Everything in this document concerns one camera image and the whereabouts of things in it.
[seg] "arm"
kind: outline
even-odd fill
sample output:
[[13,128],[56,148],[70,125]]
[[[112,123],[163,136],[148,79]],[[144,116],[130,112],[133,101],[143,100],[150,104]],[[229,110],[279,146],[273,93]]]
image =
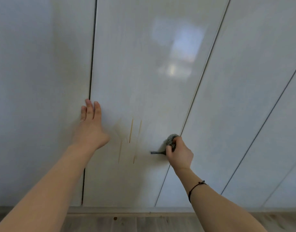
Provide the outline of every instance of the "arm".
[[102,131],[101,107],[90,100],[81,108],[81,121],[73,143],[53,168],[1,221],[0,232],[59,232],[75,186],[94,151],[109,141]]
[[[176,149],[166,147],[166,155],[187,194],[202,180],[190,169],[193,153],[181,137],[174,139]],[[208,185],[199,185],[191,193],[192,207],[205,232],[267,232],[246,210],[219,195]]]

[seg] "white wall panel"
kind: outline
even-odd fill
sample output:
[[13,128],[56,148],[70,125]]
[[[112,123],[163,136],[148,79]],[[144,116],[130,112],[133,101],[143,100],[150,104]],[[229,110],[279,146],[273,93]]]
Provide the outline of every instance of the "white wall panel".
[[[231,0],[182,133],[192,170],[218,193],[295,69],[296,0]],[[191,206],[172,168],[157,206]]]
[[[241,206],[259,208],[295,163],[296,74],[225,188],[223,196]],[[292,185],[289,191],[295,191],[295,187]],[[278,207],[278,202],[275,203],[273,205],[271,201],[269,205]]]
[[[0,0],[0,205],[70,143],[89,96],[95,0]],[[82,178],[72,205],[80,205]]]
[[84,206],[154,207],[228,0],[97,0],[91,99],[111,140],[85,172]]
[[296,208],[296,165],[267,200],[264,207]]

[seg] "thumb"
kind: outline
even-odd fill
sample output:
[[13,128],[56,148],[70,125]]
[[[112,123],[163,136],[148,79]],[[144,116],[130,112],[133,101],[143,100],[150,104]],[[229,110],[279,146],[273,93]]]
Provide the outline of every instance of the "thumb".
[[166,155],[168,156],[168,158],[171,158],[173,156],[171,146],[166,146]]

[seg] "glossy surface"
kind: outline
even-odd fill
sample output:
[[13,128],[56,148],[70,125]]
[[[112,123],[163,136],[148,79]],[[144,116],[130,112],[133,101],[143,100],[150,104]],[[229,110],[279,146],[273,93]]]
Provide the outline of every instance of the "glossy surface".
[[296,165],[264,204],[266,208],[296,208]]
[[[296,74],[227,185],[223,196],[241,206],[259,208],[295,163]],[[276,205],[270,204],[270,207],[278,207],[279,203],[275,203]]]
[[85,171],[84,206],[154,207],[227,0],[97,0],[91,99],[111,140]]
[[[14,206],[71,140],[89,96],[94,0],[0,0],[0,205]],[[73,205],[80,205],[82,179]]]
[[[231,0],[182,133],[192,170],[218,193],[295,69],[296,0]],[[226,193],[234,202],[235,186]],[[157,206],[191,206],[172,168]]]

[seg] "hand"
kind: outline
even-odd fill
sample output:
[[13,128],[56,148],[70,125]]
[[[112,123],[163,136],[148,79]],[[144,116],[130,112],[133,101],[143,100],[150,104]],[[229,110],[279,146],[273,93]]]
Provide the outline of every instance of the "hand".
[[193,160],[192,151],[187,148],[182,137],[174,138],[173,143],[176,143],[174,152],[172,152],[171,146],[166,146],[166,156],[170,165],[176,173],[181,169],[190,169]]
[[94,102],[95,109],[93,109],[92,102],[89,99],[86,99],[85,102],[87,106],[81,107],[80,124],[75,131],[73,144],[94,152],[107,144],[110,137],[102,129],[100,104]]

